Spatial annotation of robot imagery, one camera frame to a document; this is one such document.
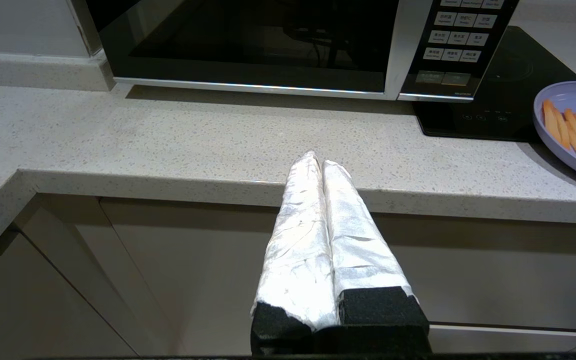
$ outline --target microwave window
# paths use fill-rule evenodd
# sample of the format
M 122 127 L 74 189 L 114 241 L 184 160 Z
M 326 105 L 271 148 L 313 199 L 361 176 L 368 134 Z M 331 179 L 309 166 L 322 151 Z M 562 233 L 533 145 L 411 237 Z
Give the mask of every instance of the microwave window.
M 393 0 L 142 0 L 100 34 L 111 64 L 133 65 L 131 77 L 139 76 L 137 67 L 151 68 L 141 74 L 150 78 L 382 92 L 397 6 Z M 129 70 L 117 68 L 116 76 Z

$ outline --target wall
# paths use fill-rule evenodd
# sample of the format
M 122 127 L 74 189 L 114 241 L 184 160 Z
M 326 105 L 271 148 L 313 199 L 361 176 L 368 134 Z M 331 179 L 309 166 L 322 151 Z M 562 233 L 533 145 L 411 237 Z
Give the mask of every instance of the wall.
M 89 57 L 69 0 L 0 0 L 0 53 Z
M 519 0 L 512 21 L 576 23 L 576 0 Z

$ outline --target cabinet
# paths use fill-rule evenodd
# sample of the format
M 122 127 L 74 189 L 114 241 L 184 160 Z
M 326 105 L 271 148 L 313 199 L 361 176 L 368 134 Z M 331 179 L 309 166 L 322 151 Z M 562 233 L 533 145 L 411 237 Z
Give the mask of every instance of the cabinet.
M 17 222 L 135 353 L 246 355 L 276 216 L 269 207 L 42 195 Z M 374 219 L 433 323 L 438 353 L 576 349 L 576 225 Z
M 176 354 L 250 354 L 250 310 L 276 209 L 102 199 L 173 327 Z
M 176 353 L 249 353 L 249 309 L 276 209 L 112 198 L 101 207 L 173 325 Z M 576 329 L 576 225 L 375 221 L 428 319 L 440 323 L 429 338 L 435 351 L 576 348 L 576 331 L 560 330 Z
M 0 359 L 135 353 L 23 235 L 0 242 Z

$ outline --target microwave button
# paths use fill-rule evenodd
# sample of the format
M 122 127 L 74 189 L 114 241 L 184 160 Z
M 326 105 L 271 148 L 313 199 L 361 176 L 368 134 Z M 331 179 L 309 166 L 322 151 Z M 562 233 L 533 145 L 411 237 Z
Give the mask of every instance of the microwave button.
M 426 47 L 423 53 L 424 60 L 441 60 L 444 54 L 443 48 L 438 47 Z
M 463 0 L 461 2 L 461 7 L 479 9 L 480 7 L 482 7 L 483 2 L 484 0 Z
M 461 4 L 462 0 L 441 0 L 440 6 L 458 8 Z
M 484 0 L 482 9 L 499 10 L 504 6 L 504 0 Z
M 450 33 L 450 38 L 448 38 L 448 44 L 450 45 L 465 45 L 468 42 L 468 35 L 470 32 L 459 32 L 453 31 Z
M 448 37 L 450 37 L 450 31 L 432 30 L 428 43 L 446 44 L 448 43 Z
M 470 73 L 461 72 L 446 72 L 441 81 L 442 85 L 456 85 L 458 87 L 464 87 L 468 85 L 468 80 L 471 79 Z
M 458 13 L 454 25 L 455 27 L 472 28 L 476 19 L 476 13 Z
M 475 28 L 492 29 L 497 20 L 496 14 L 484 14 L 480 13 L 477 15 L 477 20 L 475 21 Z
M 462 57 L 462 50 L 457 50 L 456 48 L 446 48 L 443 51 L 443 56 L 441 59 L 444 62 L 458 62 Z
M 434 19 L 435 25 L 443 25 L 444 27 L 452 27 L 455 23 L 457 13 L 449 13 L 445 11 L 437 12 L 437 18 Z
M 482 51 L 479 50 L 464 50 L 461 58 L 459 59 L 462 63 L 476 63 L 480 59 Z
M 468 37 L 468 42 L 466 43 L 467 46 L 484 46 L 486 45 L 486 41 L 488 39 L 488 34 L 484 34 L 482 32 L 472 32 Z
M 420 70 L 416 75 L 416 83 L 441 84 L 443 79 L 444 73 L 440 71 Z

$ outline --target drawer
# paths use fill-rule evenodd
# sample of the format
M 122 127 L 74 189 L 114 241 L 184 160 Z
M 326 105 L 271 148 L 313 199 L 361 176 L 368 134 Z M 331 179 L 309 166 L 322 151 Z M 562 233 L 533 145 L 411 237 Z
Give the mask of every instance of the drawer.
M 383 214 L 375 222 L 431 322 L 576 330 L 576 225 Z
M 567 352 L 576 348 L 576 332 L 468 325 L 430 325 L 435 354 Z

